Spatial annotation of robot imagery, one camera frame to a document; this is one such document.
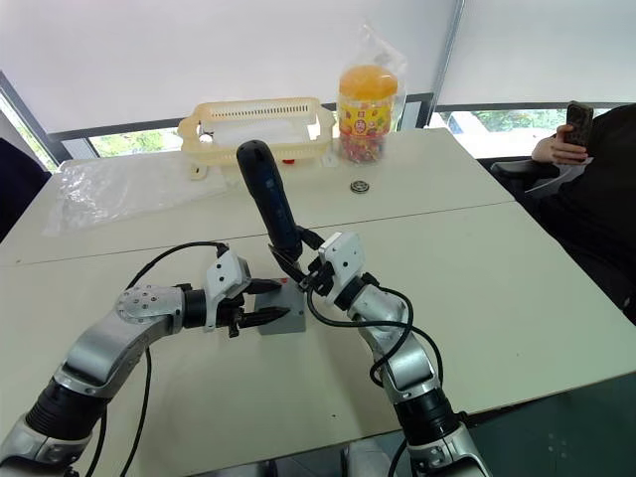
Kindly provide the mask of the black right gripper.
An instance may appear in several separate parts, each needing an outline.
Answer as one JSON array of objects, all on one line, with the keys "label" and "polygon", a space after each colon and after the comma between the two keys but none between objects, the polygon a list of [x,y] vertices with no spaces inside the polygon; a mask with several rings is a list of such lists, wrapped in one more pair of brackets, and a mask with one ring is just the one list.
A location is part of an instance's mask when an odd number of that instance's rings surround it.
[{"label": "black right gripper", "polygon": [[[324,240],[310,229],[297,226],[296,230],[301,241],[311,249],[319,249],[324,243]],[[309,273],[305,276],[296,259],[273,244],[270,244],[268,248],[279,267],[299,285],[303,292],[308,293],[313,290],[322,297],[326,297],[330,293],[334,286],[335,271],[329,261],[323,262],[319,257],[315,258],[309,263]]]}]

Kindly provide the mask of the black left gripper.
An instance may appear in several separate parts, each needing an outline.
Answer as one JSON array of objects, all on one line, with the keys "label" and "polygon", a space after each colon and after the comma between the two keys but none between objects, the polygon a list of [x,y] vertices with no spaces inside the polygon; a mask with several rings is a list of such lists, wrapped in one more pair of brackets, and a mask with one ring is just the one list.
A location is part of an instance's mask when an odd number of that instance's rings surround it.
[{"label": "black left gripper", "polygon": [[[252,278],[245,288],[249,295],[260,295],[279,290],[282,283],[277,279]],[[259,327],[282,318],[290,311],[287,307],[270,306],[252,312],[244,312],[242,294],[234,298],[224,298],[217,307],[216,327],[226,328],[228,336],[239,336],[241,329]]]}]

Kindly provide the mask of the person's bare hand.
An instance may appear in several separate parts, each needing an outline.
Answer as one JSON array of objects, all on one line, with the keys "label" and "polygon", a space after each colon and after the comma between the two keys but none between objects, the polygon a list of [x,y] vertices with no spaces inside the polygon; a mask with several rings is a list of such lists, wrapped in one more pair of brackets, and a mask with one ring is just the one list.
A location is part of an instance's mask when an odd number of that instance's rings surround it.
[{"label": "person's bare hand", "polygon": [[531,159],[537,163],[560,165],[578,165],[585,162],[589,156],[585,147],[570,144],[565,141],[573,126],[564,124],[556,129],[553,136],[540,140],[531,154]]}]

